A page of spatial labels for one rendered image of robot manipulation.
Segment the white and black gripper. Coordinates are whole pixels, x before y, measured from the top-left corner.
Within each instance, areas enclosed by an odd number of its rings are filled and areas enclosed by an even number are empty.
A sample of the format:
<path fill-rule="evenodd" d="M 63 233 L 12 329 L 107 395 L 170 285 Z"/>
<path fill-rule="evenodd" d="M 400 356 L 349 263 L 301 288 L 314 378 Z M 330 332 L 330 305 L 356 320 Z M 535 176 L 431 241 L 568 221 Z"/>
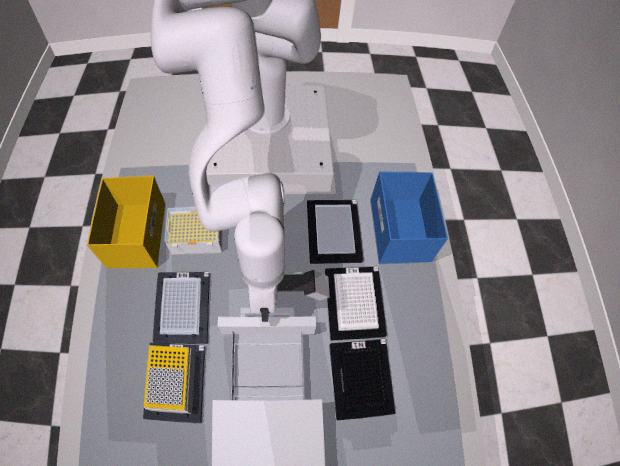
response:
<path fill-rule="evenodd" d="M 255 288 L 244 280 L 248 284 L 250 311 L 252 314 L 261 312 L 262 322 L 268 322 L 268 313 L 276 311 L 277 287 L 281 280 L 276 284 L 277 286 L 265 289 Z"/>

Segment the yellow open-top box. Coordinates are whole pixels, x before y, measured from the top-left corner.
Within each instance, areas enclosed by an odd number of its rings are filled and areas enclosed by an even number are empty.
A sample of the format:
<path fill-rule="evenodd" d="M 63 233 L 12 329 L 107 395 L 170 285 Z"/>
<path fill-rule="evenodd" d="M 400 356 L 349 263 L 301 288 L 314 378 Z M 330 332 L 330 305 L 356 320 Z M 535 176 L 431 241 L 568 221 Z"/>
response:
<path fill-rule="evenodd" d="M 102 178 L 87 246 L 106 268 L 158 268 L 165 205 L 154 176 Z"/>

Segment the blue open-top bin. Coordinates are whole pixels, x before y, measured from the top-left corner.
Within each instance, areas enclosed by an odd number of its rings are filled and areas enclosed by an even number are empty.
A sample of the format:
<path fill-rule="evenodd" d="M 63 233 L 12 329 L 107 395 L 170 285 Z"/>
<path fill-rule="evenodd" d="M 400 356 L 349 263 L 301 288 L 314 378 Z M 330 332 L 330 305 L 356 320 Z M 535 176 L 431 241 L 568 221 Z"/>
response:
<path fill-rule="evenodd" d="M 379 172 L 370 201 L 379 264 L 433 261 L 448 239 L 433 172 Z"/>

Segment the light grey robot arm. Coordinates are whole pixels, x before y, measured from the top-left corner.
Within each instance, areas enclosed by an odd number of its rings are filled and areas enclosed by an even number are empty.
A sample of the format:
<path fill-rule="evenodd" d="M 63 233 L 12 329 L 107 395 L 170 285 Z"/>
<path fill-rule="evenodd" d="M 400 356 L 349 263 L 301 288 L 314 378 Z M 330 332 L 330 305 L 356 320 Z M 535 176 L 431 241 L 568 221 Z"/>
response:
<path fill-rule="evenodd" d="M 189 11 L 224 4 L 230 7 Z M 167 74 L 198 71 L 200 77 L 207 120 L 190 155 L 189 181 L 202 226 L 236 228 L 241 274 L 249 285 L 270 288 L 284 275 L 277 291 L 304 291 L 317 300 L 330 298 L 328 276 L 315 270 L 284 274 L 285 191 L 278 176 L 209 185 L 206 171 L 214 154 L 247 129 L 273 134 L 288 125 L 285 60 L 309 63 L 320 44 L 314 0 L 153 3 L 151 49 L 157 67 Z"/>

